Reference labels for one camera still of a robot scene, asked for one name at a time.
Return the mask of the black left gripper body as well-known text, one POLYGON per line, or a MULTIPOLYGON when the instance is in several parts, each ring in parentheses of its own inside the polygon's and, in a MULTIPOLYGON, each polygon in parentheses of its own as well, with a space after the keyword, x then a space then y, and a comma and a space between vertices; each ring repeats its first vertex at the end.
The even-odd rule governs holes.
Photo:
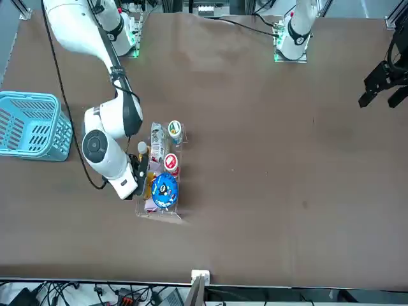
POLYGON ((367 92, 381 92, 398 85, 407 85, 407 69, 381 61, 364 79, 367 92))

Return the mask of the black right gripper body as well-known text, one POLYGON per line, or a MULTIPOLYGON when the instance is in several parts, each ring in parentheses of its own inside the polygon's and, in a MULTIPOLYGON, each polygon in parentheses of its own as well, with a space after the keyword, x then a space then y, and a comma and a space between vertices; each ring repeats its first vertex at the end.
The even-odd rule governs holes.
POLYGON ((140 162, 138 160, 138 157, 134 154, 129 154, 128 155, 129 158, 129 164, 131 167, 131 172, 132 172, 132 178, 136 184, 135 189, 131 192, 131 194, 126 198, 127 200, 132 200, 133 196, 135 194, 135 191, 137 190, 139 183, 138 183, 138 169, 139 169, 139 165, 140 162))

